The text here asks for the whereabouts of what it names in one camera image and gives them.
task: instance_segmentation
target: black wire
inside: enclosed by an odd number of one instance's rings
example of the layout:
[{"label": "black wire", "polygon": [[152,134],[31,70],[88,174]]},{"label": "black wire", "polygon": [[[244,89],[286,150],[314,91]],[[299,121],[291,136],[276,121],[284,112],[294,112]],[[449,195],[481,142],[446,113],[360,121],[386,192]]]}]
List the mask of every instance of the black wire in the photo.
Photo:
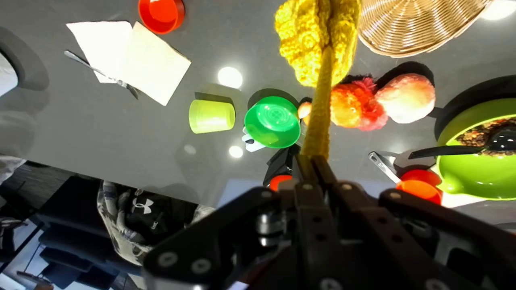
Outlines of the black wire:
[{"label": "black wire", "polygon": [[30,269],[30,266],[31,266],[31,263],[33,263],[33,260],[35,260],[35,257],[36,257],[36,253],[38,253],[39,247],[43,247],[43,244],[39,244],[39,245],[36,247],[36,250],[35,250],[35,253],[33,253],[33,257],[31,257],[31,260],[30,260],[30,263],[28,263],[26,269],[23,269],[25,273],[28,273],[28,269]]}]

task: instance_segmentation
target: bolt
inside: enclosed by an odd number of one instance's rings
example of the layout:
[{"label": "bolt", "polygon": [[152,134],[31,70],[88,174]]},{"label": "bolt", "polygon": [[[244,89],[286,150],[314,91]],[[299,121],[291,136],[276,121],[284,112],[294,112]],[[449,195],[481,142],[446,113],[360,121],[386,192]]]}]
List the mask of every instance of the bolt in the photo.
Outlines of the bolt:
[{"label": "bolt", "polygon": [[273,194],[272,194],[272,192],[262,192],[262,197],[265,197],[265,199],[272,199],[272,197],[273,197]]},{"label": "bolt", "polygon": [[352,184],[343,184],[343,189],[349,192],[349,191],[352,191],[354,187],[352,187]]},{"label": "bolt", "polygon": [[401,200],[402,199],[402,195],[397,194],[397,192],[389,194],[389,197],[394,199],[394,200]]},{"label": "bolt", "polygon": [[336,279],[323,279],[320,290],[343,290],[343,286]]},{"label": "bolt", "polygon": [[312,184],[304,184],[304,191],[314,191]]},{"label": "bolt", "polygon": [[425,287],[428,290],[451,290],[451,287],[446,282],[439,281],[439,279],[428,279],[425,282]]},{"label": "bolt", "polygon": [[178,263],[178,255],[175,252],[165,252],[159,257],[159,265],[162,268],[172,268]]},{"label": "bolt", "polygon": [[194,263],[193,263],[193,271],[196,273],[196,274],[205,274],[205,273],[209,273],[212,269],[212,263],[209,261],[209,260],[196,260]]}]

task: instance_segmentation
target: woven basket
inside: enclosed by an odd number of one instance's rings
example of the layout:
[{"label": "woven basket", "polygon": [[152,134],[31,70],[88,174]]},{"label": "woven basket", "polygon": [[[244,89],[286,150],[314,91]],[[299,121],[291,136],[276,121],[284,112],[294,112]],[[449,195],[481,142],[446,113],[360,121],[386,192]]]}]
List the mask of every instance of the woven basket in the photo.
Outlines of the woven basket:
[{"label": "woven basket", "polygon": [[378,55],[409,58],[462,36],[493,0],[364,0],[360,39]]}]

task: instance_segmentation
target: green cup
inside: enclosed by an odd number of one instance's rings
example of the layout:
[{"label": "green cup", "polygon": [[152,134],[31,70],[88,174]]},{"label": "green cup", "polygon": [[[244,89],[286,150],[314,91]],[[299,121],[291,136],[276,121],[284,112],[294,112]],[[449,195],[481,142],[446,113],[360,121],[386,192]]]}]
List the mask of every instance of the green cup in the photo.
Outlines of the green cup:
[{"label": "green cup", "polygon": [[225,102],[194,100],[189,123],[194,134],[231,131],[236,126],[236,108]]},{"label": "green cup", "polygon": [[302,136],[297,108],[284,97],[267,97],[246,115],[251,137],[270,149],[288,149]]}]

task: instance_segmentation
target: white sheet of paper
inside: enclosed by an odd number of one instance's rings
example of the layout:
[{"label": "white sheet of paper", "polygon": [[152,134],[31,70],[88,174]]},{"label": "white sheet of paper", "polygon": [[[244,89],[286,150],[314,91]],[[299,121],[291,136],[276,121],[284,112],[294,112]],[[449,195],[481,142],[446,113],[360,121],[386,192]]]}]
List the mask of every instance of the white sheet of paper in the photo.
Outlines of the white sheet of paper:
[{"label": "white sheet of paper", "polygon": [[112,76],[138,87],[167,107],[191,62],[143,25],[136,23],[118,70]]},{"label": "white sheet of paper", "polygon": [[[68,23],[67,28],[75,34],[88,62],[106,73],[115,76],[120,70],[120,58],[128,47],[133,28],[128,21],[101,23]],[[115,81],[97,75],[99,83],[115,84]]]}]

